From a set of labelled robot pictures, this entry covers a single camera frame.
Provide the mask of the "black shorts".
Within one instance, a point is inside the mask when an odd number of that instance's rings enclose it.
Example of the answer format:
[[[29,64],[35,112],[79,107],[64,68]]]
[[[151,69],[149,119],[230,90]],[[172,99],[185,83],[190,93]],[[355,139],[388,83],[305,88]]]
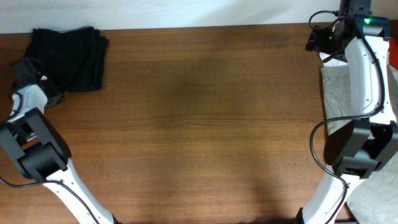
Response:
[[[70,32],[34,29],[25,56],[38,60],[61,92],[98,91],[108,44],[94,27]]]

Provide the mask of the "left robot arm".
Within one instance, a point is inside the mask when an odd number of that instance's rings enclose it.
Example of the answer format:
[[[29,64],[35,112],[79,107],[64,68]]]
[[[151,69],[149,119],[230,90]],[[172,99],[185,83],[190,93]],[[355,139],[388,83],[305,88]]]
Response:
[[[16,75],[11,115],[1,122],[1,148],[19,173],[52,191],[79,223],[117,223],[79,178],[68,144],[45,117],[63,95],[41,62],[23,57],[10,64]]]

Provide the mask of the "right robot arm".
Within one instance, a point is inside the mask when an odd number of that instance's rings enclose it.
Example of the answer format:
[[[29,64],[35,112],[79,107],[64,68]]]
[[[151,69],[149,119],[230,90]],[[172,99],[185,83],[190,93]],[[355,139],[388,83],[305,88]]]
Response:
[[[387,79],[389,21],[364,15],[341,16],[337,21],[344,21],[350,34],[344,55],[353,114],[328,118],[313,128],[311,137],[327,123],[347,122],[326,140],[325,164],[311,152],[325,175],[315,195],[298,211],[296,223],[334,223],[354,189],[397,153],[397,119]]]

